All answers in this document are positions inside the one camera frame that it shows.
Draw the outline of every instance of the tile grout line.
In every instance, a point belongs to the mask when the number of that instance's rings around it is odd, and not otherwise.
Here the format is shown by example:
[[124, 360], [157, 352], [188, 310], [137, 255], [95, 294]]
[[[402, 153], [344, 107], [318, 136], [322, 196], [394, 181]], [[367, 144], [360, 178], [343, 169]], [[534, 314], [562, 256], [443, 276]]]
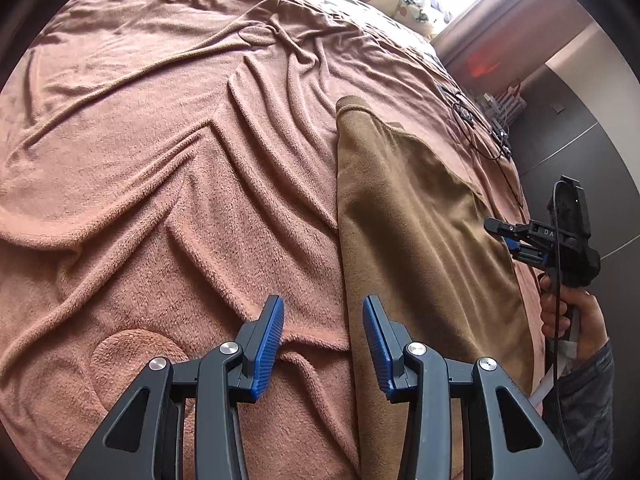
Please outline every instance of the tile grout line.
[[626, 244], [622, 244], [620, 245], [620, 247], [618, 247], [617, 249], [611, 251], [609, 254], [606, 254], [605, 256], [601, 257], [600, 260], [604, 260], [605, 258], [609, 258], [612, 254], [616, 254], [620, 249], [624, 249], [626, 246], [628, 246], [630, 243], [635, 242], [636, 240], [638, 240], [638, 238], [640, 238], [640, 235], [636, 235], [633, 238], [631, 238], [631, 240], [629, 240]]
[[535, 170], [538, 166], [540, 166], [541, 164], [543, 164], [544, 162], [548, 161], [552, 156], [557, 155], [558, 153], [560, 153], [562, 150], [564, 150], [569, 144], [571, 144], [572, 142], [575, 142], [576, 140], [580, 139], [580, 137], [582, 137], [585, 133], [587, 133], [589, 130], [591, 130], [592, 128], [594, 128], [595, 126], [597, 126], [599, 124], [598, 121], [594, 122], [591, 126], [589, 126], [586, 130], [584, 130], [580, 135], [578, 135], [577, 137], [575, 137], [574, 140], [570, 140], [568, 143], [566, 143], [562, 148], [560, 148], [559, 150], [555, 150], [551, 155], [549, 155], [547, 158], [544, 158], [543, 160], [541, 160], [539, 163], [537, 163], [533, 168], [531, 168], [530, 170], [525, 171], [520, 177], [522, 178], [523, 176], [526, 176], [527, 173], [530, 173], [531, 171]]

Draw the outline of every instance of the dark gray clothing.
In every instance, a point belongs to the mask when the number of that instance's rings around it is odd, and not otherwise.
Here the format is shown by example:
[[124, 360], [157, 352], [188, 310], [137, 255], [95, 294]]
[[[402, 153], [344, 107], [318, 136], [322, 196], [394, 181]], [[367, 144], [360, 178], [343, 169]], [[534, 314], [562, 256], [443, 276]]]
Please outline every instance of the dark gray clothing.
[[[613, 375], [607, 342], [581, 367], [558, 379], [566, 439], [582, 480], [606, 480], [613, 471]], [[562, 445], [555, 390], [543, 406], [543, 419]]]

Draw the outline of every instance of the brown fabric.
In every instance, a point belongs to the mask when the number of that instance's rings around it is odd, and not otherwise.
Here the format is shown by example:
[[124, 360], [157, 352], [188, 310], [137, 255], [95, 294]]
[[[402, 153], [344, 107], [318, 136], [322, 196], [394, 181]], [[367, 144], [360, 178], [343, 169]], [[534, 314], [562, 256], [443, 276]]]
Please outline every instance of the brown fabric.
[[[530, 392], [532, 341], [504, 245], [482, 226], [489, 210], [419, 138], [384, 123], [362, 99], [336, 105], [338, 230], [347, 292], [363, 478], [400, 463], [406, 405], [379, 391], [362, 327], [362, 300], [379, 295], [389, 319], [446, 358], [494, 356]], [[453, 474], [462, 469], [459, 404]]]
[[436, 83], [456, 88], [300, 0], [69, 1], [0, 94], [0, 418], [34, 471], [64, 478], [150, 358], [204, 355], [276, 292], [283, 347], [241, 409], [249, 473], [356, 478], [336, 101], [365, 92], [518, 214]]

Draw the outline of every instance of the person's arm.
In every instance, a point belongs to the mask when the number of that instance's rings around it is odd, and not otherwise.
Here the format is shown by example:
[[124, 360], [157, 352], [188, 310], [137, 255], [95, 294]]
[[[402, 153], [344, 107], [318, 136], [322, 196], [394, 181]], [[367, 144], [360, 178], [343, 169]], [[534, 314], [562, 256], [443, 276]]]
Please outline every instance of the person's arm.
[[[543, 291], [548, 290], [550, 280], [547, 276], [540, 286]], [[567, 443], [582, 480], [606, 480], [612, 473], [613, 455], [614, 364], [611, 344], [595, 296], [584, 290], [562, 287], [560, 298], [562, 317], [559, 335], [570, 326], [569, 319], [564, 316], [567, 303], [580, 309], [580, 334], [574, 360], [577, 368], [558, 379]], [[553, 337], [555, 295], [545, 292], [540, 298], [540, 305], [542, 333]], [[543, 419], [562, 445], [555, 390], [551, 390], [543, 402]]]

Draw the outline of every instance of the hand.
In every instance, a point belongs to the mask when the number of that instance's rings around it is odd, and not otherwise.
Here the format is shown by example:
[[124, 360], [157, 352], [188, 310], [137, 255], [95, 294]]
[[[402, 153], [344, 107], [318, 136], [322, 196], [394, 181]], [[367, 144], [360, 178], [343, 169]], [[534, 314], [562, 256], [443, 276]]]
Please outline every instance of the hand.
[[[542, 333], [552, 338], [556, 328], [556, 295], [551, 293], [551, 278], [545, 276], [540, 280], [540, 288], [543, 291], [540, 297], [540, 319], [542, 320]], [[604, 324], [604, 316], [595, 296], [586, 290], [579, 288], [560, 287], [560, 329], [558, 337], [571, 326], [571, 321], [564, 316], [567, 304], [572, 304], [580, 309], [580, 333], [578, 334], [577, 356], [574, 364], [580, 366], [600, 350], [609, 340], [607, 327]]]

